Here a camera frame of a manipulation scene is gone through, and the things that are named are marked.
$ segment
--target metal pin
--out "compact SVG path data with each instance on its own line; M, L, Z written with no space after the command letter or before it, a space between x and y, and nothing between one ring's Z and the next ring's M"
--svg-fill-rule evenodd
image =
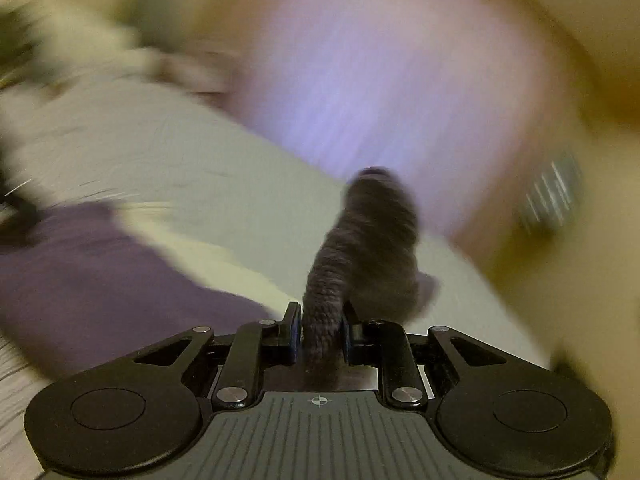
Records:
M391 396L397 400L398 402L418 402L422 397L423 393L418 389L412 386L401 386L400 388L396 388Z
M226 388L222 388L218 393L216 393L216 397L219 400L222 402L229 402L230 404L242 402L248 395L249 394L244 388L238 388L237 386L228 386Z

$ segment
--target bed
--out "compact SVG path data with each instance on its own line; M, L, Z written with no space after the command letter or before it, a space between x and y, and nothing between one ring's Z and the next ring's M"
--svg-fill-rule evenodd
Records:
M147 204L146 225L131 210L123 222L192 278L239 293L253 287L248 294L258 300L270 294L266 303L275 317L288 298L302 297L306 273L340 207L340 181L179 89L135 76L85 73L54 100L18 86L0 94L0 105L14 133L16 184L30 180L27 187L43 203L111 198ZM154 207L163 211L162 228L149 219ZM446 241L425 234L417 256L420 270L437 279L438 293L408 332L446 324L548 364ZM224 279L231 267L222 270L221 262L235 269ZM207 272L218 280L207 282ZM2 380L0 370L0 429L11 433L0 442L0 479L33 479L40 469L25 451L22 413L47 380L8 340L0 340L0 367L11 374ZM367 376L359 387L374 381Z

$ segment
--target ribbed plastic surface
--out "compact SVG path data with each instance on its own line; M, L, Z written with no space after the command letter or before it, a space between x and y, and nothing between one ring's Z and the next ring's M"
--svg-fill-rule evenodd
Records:
M46 480L65 477L49 473ZM416 413L374 392L267 393L221 413L178 460L136 480L490 480L451 455ZM594 480L583 473L574 480Z

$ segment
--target white bed sheet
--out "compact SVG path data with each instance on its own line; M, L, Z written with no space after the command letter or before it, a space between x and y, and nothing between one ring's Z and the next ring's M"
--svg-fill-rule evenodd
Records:
M43 105L19 89L2 104L21 144L17 182L32 178L40 195L55 202L89 196L169 202L178 232L231 250L246 268L302 297L343 183L160 84L95 74ZM424 235L417 256L440 290L408 330L448 324L546 364L527 331L446 241Z

